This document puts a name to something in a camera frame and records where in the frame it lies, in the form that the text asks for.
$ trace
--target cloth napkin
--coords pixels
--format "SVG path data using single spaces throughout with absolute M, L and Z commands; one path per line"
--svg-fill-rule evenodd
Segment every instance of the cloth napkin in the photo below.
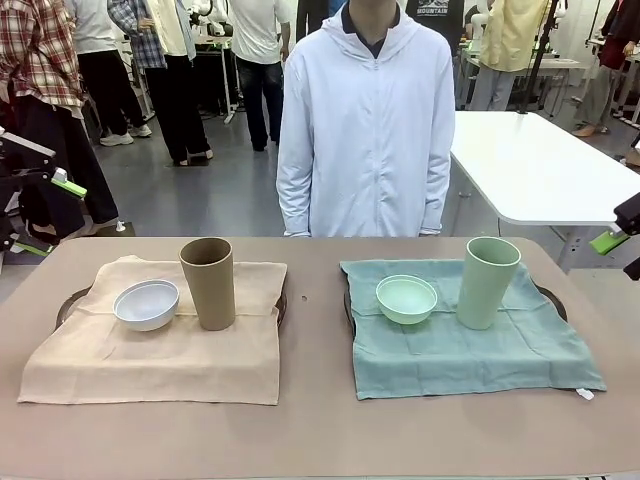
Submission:
M 456 260 L 341 264 L 356 323 L 358 399 L 541 387 L 606 390 L 587 345 L 522 265 L 489 329 L 460 324 L 455 311 L 463 265 Z M 426 321 L 402 326 L 382 315 L 376 286 L 390 275 L 414 275 L 435 288 L 438 304 Z
M 275 304 L 287 266 L 235 263 L 236 320 L 203 330 L 179 262 L 123 257 L 103 266 L 88 295 L 31 356 L 19 402 L 81 404 L 155 401 L 276 405 L 280 352 Z M 115 298 L 152 279 L 180 290 L 165 327 L 134 332 L 113 315 Z

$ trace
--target white t-shirt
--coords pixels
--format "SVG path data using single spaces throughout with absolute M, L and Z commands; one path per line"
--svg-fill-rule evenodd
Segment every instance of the white t-shirt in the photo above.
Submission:
M 78 54 L 116 50 L 107 0 L 66 0 L 65 5 L 76 22 L 73 41 Z
M 277 23 L 289 23 L 286 0 L 230 0 L 232 50 L 248 62 L 272 65 L 280 61 Z
M 187 45 L 180 27 L 176 11 L 176 0 L 147 0 L 155 30 L 165 55 L 183 57 L 187 55 Z

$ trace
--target plaid shirt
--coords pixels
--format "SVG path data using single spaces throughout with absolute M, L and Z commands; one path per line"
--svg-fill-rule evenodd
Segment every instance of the plaid shirt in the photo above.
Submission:
M 70 24 L 63 0 L 0 0 L 0 81 L 19 97 L 82 107 Z
M 153 18 L 145 0 L 108 0 L 109 17 L 120 30 L 131 38 L 133 58 L 138 68 L 167 68 L 160 38 L 156 31 L 138 30 L 138 21 L 143 18 Z M 195 45 L 189 26 L 189 16 L 181 0 L 176 0 L 176 12 L 180 20 L 180 27 L 184 35 L 189 60 L 196 56 Z

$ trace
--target brown cup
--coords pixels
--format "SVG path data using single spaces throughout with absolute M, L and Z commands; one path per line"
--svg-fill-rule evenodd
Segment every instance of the brown cup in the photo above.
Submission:
M 224 330 L 236 319 L 233 290 L 233 253 L 222 238 L 201 238 L 180 251 L 200 325 L 205 330 Z

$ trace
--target dark collar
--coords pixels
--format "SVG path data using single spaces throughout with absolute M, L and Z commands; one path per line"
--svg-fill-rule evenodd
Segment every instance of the dark collar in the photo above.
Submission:
M 393 18 L 393 23 L 389 28 L 395 28 L 400 24 L 400 6 L 396 5 L 396 16 Z M 349 13 L 349 2 L 345 3 L 344 7 L 342 7 L 342 28 L 344 29 L 344 33 L 355 33 L 358 35 L 358 38 L 363 43 L 365 47 L 367 47 L 375 58 L 378 58 L 380 55 L 380 50 L 382 50 L 382 46 L 384 45 L 385 39 L 383 38 L 375 45 L 369 45 L 365 38 L 360 34 L 360 32 L 356 29 L 355 24 L 353 23 L 353 19 L 351 18 L 351 14 Z

